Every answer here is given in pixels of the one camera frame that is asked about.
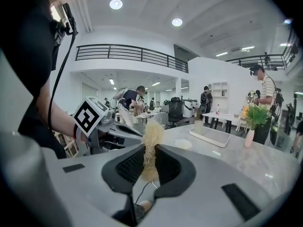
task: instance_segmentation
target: black table leg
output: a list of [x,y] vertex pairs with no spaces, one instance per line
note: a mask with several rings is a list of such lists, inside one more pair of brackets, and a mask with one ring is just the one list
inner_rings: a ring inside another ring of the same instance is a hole
[[216,120],[216,124],[214,125],[215,130],[217,129],[218,121],[219,121],[219,119]]
[[229,121],[229,126],[228,126],[228,133],[229,134],[231,133],[231,129],[232,129],[232,122]]
[[225,133],[228,132],[229,121],[226,121]]
[[214,125],[214,118],[212,118],[209,128],[213,128],[213,125]]

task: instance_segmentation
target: striped shirt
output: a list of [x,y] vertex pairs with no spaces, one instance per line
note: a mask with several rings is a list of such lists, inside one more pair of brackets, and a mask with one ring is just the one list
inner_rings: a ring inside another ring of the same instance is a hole
[[275,97],[276,97],[276,89],[275,89],[275,84],[271,78],[268,76],[265,76],[262,82],[262,91],[261,91],[261,96],[260,99],[266,98],[267,96],[271,96],[271,104],[262,104],[260,103],[259,105],[261,106],[266,106],[268,109],[274,104],[275,102]]

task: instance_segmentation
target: tray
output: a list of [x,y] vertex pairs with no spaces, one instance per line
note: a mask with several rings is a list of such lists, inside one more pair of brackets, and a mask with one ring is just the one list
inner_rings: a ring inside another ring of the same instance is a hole
[[202,127],[200,130],[192,129],[189,132],[191,135],[205,140],[219,147],[226,147],[230,134],[218,130]]

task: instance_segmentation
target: white ceiling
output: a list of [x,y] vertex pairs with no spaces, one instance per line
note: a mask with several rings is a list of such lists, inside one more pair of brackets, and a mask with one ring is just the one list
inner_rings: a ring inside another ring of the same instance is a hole
[[[282,53],[289,25],[270,0],[121,0],[113,10],[111,0],[86,0],[93,26],[122,25],[153,31],[169,38],[195,44],[210,58],[220,60]],[[174,27],[173,18],[183,25]],[[251,52],[231,53],[235,47],[255,46]]]
[[[114,90],[127,87],[136,89],[138,86],[148,87],[147,91],[165,91],[176,87],[175,78],[157,73],[137,70],[91,70],[83,74],[94,81],[102,90]],[[113,79],[115,85],[111,85],[109,79]],[[188,80],[182,79],[182,87],[188,87]]]

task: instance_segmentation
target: pink vase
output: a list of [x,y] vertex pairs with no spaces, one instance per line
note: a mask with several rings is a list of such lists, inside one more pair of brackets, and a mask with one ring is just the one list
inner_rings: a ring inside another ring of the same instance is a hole
[[255,135],[255,131],[253,131],[253,130],[248,131],[246,139],[244,141],[245,147],[251,146],[252,140],[254,139],[254,135]]

